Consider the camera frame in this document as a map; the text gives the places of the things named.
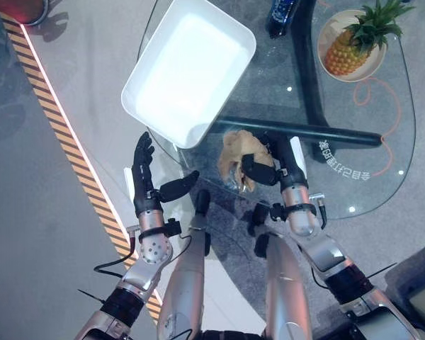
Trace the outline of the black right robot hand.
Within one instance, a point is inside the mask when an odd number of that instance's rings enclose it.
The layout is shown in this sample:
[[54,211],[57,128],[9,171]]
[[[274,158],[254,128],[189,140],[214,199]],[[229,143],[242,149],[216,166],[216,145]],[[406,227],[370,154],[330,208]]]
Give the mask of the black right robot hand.
[[305,158],[298,136],[265,132],[256,138],[269,150],[270,157],[278,160],[280,168],[259,163],[253,154],[245,154],[242,171],[246,176],[266,186],[280,183],[281,191],[296,185],[308,187]]

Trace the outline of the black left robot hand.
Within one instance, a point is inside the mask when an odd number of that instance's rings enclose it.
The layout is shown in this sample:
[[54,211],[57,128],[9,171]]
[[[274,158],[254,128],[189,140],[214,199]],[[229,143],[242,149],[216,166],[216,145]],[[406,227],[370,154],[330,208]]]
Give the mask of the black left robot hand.
[[152,182],[152,138],[144,132],[135,147],[133,164],[131,167],[133,186],[135,190],[133,204],[137,217],[141,213],[151,210],[162,210],[162,203],[168,203],[182,198],[196,184],[199,171],[192,171],[189,175],[163,184],[159,189]]

